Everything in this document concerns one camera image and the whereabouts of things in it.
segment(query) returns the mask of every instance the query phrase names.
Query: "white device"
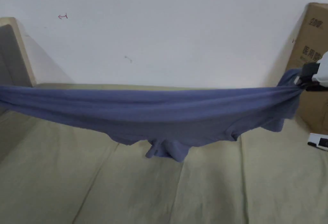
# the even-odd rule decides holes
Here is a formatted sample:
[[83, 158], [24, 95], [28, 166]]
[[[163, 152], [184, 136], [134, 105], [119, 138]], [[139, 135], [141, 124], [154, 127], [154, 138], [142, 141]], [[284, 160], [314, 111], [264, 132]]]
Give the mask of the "white device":
[[313, 82], [318, 82], [320, 86], [328, 87], [328, 52], [319, 61], [318, 72], [312, 76]]
[[308, 139], [308, 145], [317, 147], [321, 150], [328, 151], [328, 135], [318, 134], [318, 133], [310, 133], [310, 136]]

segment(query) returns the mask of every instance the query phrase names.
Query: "blue cloth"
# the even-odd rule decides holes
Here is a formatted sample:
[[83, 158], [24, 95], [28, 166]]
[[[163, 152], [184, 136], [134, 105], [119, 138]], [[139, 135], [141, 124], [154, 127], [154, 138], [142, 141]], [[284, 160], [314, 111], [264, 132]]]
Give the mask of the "blue cloth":
[[277, 87], [222, 90], [54, 90], [0, 86], [0, 106], [108, 134], [132, 145], [148, 140], [147, 157], [182, 161], [192, 146], [237, 140], [257, 127], [281, 131], [295, 115], [302, 89], [287, 71]]

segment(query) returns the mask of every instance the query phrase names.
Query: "robotic arm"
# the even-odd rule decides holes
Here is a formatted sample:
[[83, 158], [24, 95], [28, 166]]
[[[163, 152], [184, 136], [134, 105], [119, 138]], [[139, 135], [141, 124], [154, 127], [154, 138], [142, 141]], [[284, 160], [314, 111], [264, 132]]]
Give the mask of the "robotic arm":
[[317, 62], [304, 64], [294, 83], [306, 91], [328, 91], [328, 53]]

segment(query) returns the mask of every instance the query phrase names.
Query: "white robot part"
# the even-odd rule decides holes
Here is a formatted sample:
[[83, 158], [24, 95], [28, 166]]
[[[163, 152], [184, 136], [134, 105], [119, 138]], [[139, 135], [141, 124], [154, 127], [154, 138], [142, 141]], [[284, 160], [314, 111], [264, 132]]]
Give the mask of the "white robot part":
[[312, 76], [312, 81], [318, 82], [320, 86], [328, 87], [328, 52], [317, 63], [320, 63], [320, 66], [318, 72]]

